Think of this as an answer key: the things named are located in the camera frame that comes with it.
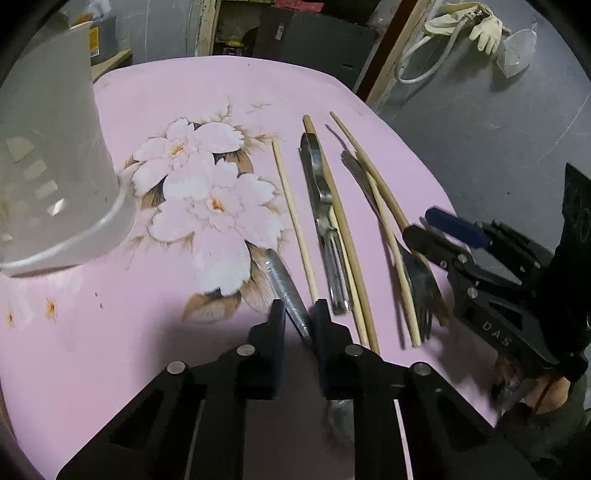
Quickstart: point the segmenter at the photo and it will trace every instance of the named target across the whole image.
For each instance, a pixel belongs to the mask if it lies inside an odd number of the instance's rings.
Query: orange flower center
[[[55,302],[55,300],[46,298],[45,316],[50,320],[56,319],[56,302]]]
[[[173,146],[173,150],[171,152],[171,155],[176,155],[178,152],[180,152],[183,149],[184,149],[184,143],[181,143],[179,145],[175,145],[175,146]]]
[[[222,213],[226,211],[223,203],[220,202],[218,199],[212,199],[212,208],[214,210],[219,210]]]

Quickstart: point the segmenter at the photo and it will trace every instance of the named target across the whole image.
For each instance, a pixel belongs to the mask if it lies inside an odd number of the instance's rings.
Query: yellow label
[[[99,27],[90,29],[90,56],[95,57],[99,54]]]

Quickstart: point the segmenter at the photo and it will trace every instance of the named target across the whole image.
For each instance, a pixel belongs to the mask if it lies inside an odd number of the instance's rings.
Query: wooden plank
[[[388,88],[390,80],[394,78],[394,67],[404,46],[411,37],[417,24],[427,13],[429,5],[435,0],[402,0],[388,31],[378,47],[376,55],[368,68],[358,95],[370,107],[375,108]]]
[[[219,21],[221,8],[222,8],[222,0],[216,0],[216,16],[213,19],[212,41],[209,45],[209,54],[210,55],[213,53],[213,46],[215,45],[215,42],[216,42],[217,22]]]
[[[201,23],[195,40],[195,56],[204,57],[210,54],[213,48],[213,35],[215,34],[217,21],[217,7],[219,0],[202,0]]]
[[[14,434],[12,429],[12,425],[10,423],[10,418],[8,417],[8,410],[6,409],[6,404],[4,403],[4,396],[2,395],[2,386],[0,385],[0,422],[3,422],[6,425],[6,428],[10,430],[10,433]]]
[[[90,71],[92,73],[92,81],[96,82],[105,73],[117,68],[126,59],[131,57],[131,53],[131,48],[128,48],[127,50],[122,50],[119,53],[115,54],[113,57],[109,58],[109,60],[105,60],[101,63],[97,63],[96,65],[91,66]]]

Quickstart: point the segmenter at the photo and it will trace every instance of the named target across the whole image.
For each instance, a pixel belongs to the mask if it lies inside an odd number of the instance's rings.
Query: plastic bag
[[[496,64],[507,78],[525,70],[531,63],[535,52],[537,34],[526,28],[519,30],[499,45]]]
[[[111,0],[90,0],[84,9],[85,14],[91,14],[95,20],[106,17],[111,11]]]

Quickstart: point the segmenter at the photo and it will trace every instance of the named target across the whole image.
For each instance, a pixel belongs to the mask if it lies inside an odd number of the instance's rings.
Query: bamboo chopstick
[[[291,222],[294,225],[295,237],[300,247],[300,254],[302,262],[304,262],[304,271],[306,272],[306,280],[308,281],[308,288],[310,289],[310,296],[312,301],[316,302],[320,298],[318,294],[318,286],[316,285],[316,278],[314,276],[314,268],[312,267],[312,261],[310,260],[310,253],[308,252],[308,245],[306,244],[306,237],[301,229],[300,220],[297,216],[296,203],[293,195],[291,194],[290,184],[287,181],[287,173],[285,172],[285,165],[283,164],[283,157],[279,150],[279,144],[277,140],[273,139],[273,154],[275,155],[275,163],[277,163],[277,170],[279,171],[279,177],[281,179],[281,185],[283,187],[283,193],[285,194],[285,201],[287,202],[287,208],[290,211]]]
[[[402,305],[404,306],[404,312],[406,313],[408,321],[408,333],[410,333],[410,340],[413,347],[419,347],[421,346],[421,333],[418,329],[417,312],[414,308],[413,294],[408,281],[406,268],[404,267],[404,261],[402,260],[402,254],[398,248],[396,237],[390,228],[388,210],[384,204],[384,200],[379,194],[378,186],[375,184],[374,178],[369,173],[367,176],[369,180],[369,186],[371,187],[371,190],[374,194],[375,203],[378,205],[379,216],[381,217],[382,224],[384,225],[386,240],[388,241],[388,245],[394,256],[394,266],[396,267],[396,273],[398,274],[398,281],[400,282],[400,288],[402,291]]]
[[[396,198],[394,198],[394,195],[392,194],[392,191],[388,187],[388,184],[385,182],[385,180],[379,174],[378,169],[375,167],[373,162],[369,159],[367,153],[365,153],[363,148],[361,148],[361,145],[359,145],[357,140],[355,140],[355,137],[351,134],[351,132],[349,132],[349,130],[347,130],[347,127],[345,127],[343,125],[343,122],[341,122],[339,120],[339,117],[337,117],[334,112],[331,112],[330,116],[335,120],[335,122],[337,123],[339,128],[343,131],[343,133],[345,134],[345,136],[347,137],[349,142],[351,142],[351,145],[353,145],[353,148],[357,152],[357,160],[359,160],[359,163],[361,163],[363,169],[374,178],[375,183],[376,183],[378,190],[379,190],[379,194],[386,202],[386,205],[388,205],[388,208],[392,212],[392,215],[394,215],[394,218],[396,219],[396,223],[398,224],[398,227],[400,227],[400,230],[403,231],[406,227],[408,227],[410,225],[410,223],[408,222],[406,215],[404,215],[404,212],[400,208],[400,205],[396,201]],[[429,261],[425,258],[425,256],[419,254],[418,252],[414,252],[414,251],[413,251],[413,254],[415,254],[421,260],[421,262],[423,262],[427,266],[427,268],[429,269],[429,272],[431,272],[431,275],[433,275],[433,272],[431,271],[431,265],[429,264]],[[447,312],[444,312],[443,310],[440,312],[437,312],[437,318],[439,319],[440,325],[442,325],[442,326],[449,325],[449,316],[448,316]]]
[[[316,129],[314,128],[314,124],[312,123],[312,119],[309,115],[304,115],[303,122],[307,133],[317,135]],[[332,193],[333,209],[335,210],[335,217],[340,229],[340,237],[342,239],[343,245],[345,246],[345,255],[349,258],[351,274],[354,279],[355,286],[357,288],[357,292],[359,295],[359,304],[361,306],[361,311],[363,313],[363,318],[356,318],[355,322],[358,326],[358,330],[361,330],[360,323],[365,324],[365,329],[368,334],[369,346],[373,352],[379,353],[378,337],[375,333],[374,326],[374,317],[371,313],[371,308],[369,306],[367,289],[365,288],[365,282],[363,281],[363,274],[361,273],[359,258],[357,257],[357,252],[355,251],[353,236],[351,235],[351,230],[349,229],[349,223],[347,222],[345,210],[343,208],[343,204],[340,201],[339,192],[336,189],[335,180],[332,176],[332,173],[330,172],[330,167],[328,165],[328,162],[326,161],[326,156],[324,155],[322,146],[320,146],[320,152],[322,154],[324,177]]]

